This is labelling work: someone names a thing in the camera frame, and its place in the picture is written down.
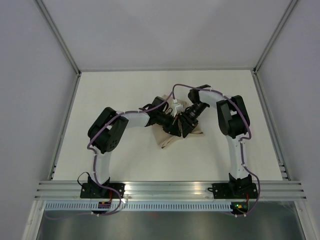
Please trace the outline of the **left aluminium frame post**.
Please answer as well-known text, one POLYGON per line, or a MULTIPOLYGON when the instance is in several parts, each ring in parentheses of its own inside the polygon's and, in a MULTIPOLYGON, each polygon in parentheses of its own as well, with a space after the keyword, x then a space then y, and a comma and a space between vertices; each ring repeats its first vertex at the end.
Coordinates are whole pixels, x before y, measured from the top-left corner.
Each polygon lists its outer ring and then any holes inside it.
POLYGON ((81 70, 79 69, 76 61, 74 60, 66 42, 63 39, 63 36, 61 35, 53 17, 51 16, 45 2, 43 0, 34 0, 33 1, 37 7, 37 9, 40 11, 43 19, 47 23, 50 31, 52 32, 55 40, 57 41, 60 49, 62 50, 62 53, 66 57, 68 63, 72 67, 73 71, 75 72, 76 76, 79 77, 81 75, 81 70))

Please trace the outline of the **aluminium mounting rail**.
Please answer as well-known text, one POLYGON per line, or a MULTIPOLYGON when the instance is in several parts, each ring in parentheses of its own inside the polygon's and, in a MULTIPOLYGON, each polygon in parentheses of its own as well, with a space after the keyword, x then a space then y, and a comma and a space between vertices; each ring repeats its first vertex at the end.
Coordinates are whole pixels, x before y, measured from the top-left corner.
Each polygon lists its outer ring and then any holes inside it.
MULTIPOLYGON (((210 181, 125 181, 123 197, 133 201, 217 201, 217 190, 209 191, 210 181)), ((305 201, 299 181, 262 181, 260 201, 305 201)), ((80 200, 81 186, 76 181, 41 181, 35 200, 80 200)))

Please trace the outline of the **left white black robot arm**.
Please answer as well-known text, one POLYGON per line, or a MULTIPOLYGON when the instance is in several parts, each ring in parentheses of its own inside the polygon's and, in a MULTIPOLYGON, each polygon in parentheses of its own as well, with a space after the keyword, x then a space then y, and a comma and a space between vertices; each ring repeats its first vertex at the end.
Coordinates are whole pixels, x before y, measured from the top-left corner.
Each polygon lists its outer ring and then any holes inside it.
POLYGON ((166 113, 169 107, 167 100, 157 96, 138 110, 117 112, 106 107, 88 130, 90 142, 87 146, 94 152, 92 175, 94 184, 91 191, 98 198, 104 198, 109 193, 110 160, 112 151, 118 146, 126 129, 150 127, 159 125, 170 135, 182 135, 178 117, 166 113))

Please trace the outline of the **beige cloth napkin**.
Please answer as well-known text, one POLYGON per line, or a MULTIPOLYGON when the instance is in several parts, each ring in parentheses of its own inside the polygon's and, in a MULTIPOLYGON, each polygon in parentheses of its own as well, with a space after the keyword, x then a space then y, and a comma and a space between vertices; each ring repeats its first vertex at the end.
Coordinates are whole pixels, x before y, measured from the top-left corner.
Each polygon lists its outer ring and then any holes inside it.
MULTIPOLYGON (((169 107, 172 107, 173 97, 171 96, 167 102, 169 104, 169 107)), ((184 107, 184 109, 186 109, 187 107, 189 107, 191 105, 190 103, 188 103, 184 100, 181 100, 181 99, 177 99, 177 102, 179 104, 181 104, 184 107)), ((168 148, 174 142, 179 141, 179 140, 183 140, 183 139, 187 139, 187 138, 194 138, 194 137, 202 137, 204 135, 203 131, 201 130, 200 125, 198 125, 194 130, 192 130, 192 132, 190 134, 188 134, 186 136, 186 138, 183 138, 182 136, 179 137, 179 136, 168 134, 168 133, 164 132, 163 127, 158 124, 154 124, 151 127, 151 129, 152 129, 152 133, 154 135, 155 141, 161 149, 168 148)))

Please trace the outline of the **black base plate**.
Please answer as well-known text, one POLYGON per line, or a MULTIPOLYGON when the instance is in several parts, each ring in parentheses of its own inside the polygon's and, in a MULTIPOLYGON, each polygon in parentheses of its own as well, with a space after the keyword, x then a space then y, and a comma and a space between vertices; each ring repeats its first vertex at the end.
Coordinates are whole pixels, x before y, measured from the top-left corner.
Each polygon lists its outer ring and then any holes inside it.
POLYGON ((214 199, 257 199, 258 190, 255 183, 247 186, 231 185, 230 183, 213 183, 207 190, 214 199))
MULTIPOLYGON (((116 190, 122 198, 125 193, 125 184, 112 182, 107 187, 116 190)), ((119 199, 118 194, 112 190, 98 186, 95 182, 83 183, 80 191, 81 199, 119 199)))

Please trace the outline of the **aluminium frame post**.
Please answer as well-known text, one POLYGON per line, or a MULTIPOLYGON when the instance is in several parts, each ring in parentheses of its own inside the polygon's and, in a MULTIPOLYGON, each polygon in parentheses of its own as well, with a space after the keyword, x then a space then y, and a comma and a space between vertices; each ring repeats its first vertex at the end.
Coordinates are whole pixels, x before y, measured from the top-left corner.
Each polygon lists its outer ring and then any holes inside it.
POLYGON ((282 31, 284 30, 288 20, 290 19, 291 15, 293 14, 295 8, 299 4, 299 0, 290 0, 287 7, 285 8, 280 20, 278 21, 275 29, 273 30, 269 40, 267 41, 266 46, 264 47, 260 57, 258 58, 256 64, 252 68, 252 73, 256 75, 258 71, 261 69, 262 65, 264 64, 266 58, 270 54, 273 46, 275 45, 276 41, 280 37, 282 31))
POLYGON ((74 60, 66 42, 63 39, 63 36, 61 35, 53 17, 51 16, 45 2, 43 0, 34 0, 33 1, 37 7, 37 9, 40 11, 43 19, 47 23, 50 31, 52 32, 55 40, 57 41, 60 49, 62 50, 62 53, 66 57, 68 63, 72 67, 73 71, 75 72, 76 76, 79 77, 81 75, 81 70, 79 69, 76 61, 74 60))

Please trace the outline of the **right aluminium frame post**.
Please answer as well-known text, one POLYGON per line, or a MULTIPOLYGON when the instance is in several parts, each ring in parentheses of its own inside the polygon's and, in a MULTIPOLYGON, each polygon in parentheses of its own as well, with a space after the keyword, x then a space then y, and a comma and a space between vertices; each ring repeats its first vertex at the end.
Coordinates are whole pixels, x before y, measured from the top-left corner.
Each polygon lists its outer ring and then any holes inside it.
POLYGON ((291 15, 293 14, 295 8, 299 4, 299 0, 290 0, 287 7, 285 8, 280 20, 278 21, 275 29, 273 30, 269 40, 267 41, 266 46, 264 47, 260 57, 258 58, 256 64, 252 68, 252 73, 256 75, 258 71, 261 69, 262 65, 264 64, 266 58, 270 54, 273 46, 275 45, 276 41, 280 37, 282 31, 284 30, 288 20, 290 19, 291 15))

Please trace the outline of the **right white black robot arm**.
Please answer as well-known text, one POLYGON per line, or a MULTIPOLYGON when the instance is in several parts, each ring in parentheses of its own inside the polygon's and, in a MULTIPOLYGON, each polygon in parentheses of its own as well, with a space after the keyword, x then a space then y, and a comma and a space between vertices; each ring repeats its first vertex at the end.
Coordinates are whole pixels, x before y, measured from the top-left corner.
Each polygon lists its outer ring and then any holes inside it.
POLYGON ((241 197, 252 184, 252 176, 245 163, 245 143, 252 134, 243 98, 240 95, 227 97, 209 85, 191 87, 188 98, 192 105, 179 115, 182 137, 185 138, 198 126, 198 117, 206 108, 217 110, 218 126, 229 148, 228 192, 235 198, 241 197))

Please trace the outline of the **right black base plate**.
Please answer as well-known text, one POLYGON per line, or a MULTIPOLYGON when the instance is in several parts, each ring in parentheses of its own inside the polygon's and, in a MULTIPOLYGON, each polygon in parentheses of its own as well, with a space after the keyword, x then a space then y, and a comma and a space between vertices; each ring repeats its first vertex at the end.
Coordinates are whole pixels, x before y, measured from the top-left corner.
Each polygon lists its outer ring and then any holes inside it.
POLYGON ((231 185, 230 183, 213 183, 207 190, 214 199, 257 199, 258 190, 255 183, 247 186, 231 185))

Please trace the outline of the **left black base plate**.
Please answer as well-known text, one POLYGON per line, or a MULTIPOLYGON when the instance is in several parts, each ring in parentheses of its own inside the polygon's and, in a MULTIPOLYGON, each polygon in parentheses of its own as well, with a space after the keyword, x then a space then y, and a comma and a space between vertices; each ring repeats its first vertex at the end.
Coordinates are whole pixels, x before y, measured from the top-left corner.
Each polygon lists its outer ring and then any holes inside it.
MULTIPOLYGON (((125 184, 112 182, 107 187, 116 190, 122 198, 125 193, 125 184)), ((83 183, 80 191, 81 199, 119 199, 118 194, 112 190, 98 186, 95 182, 83 183)))

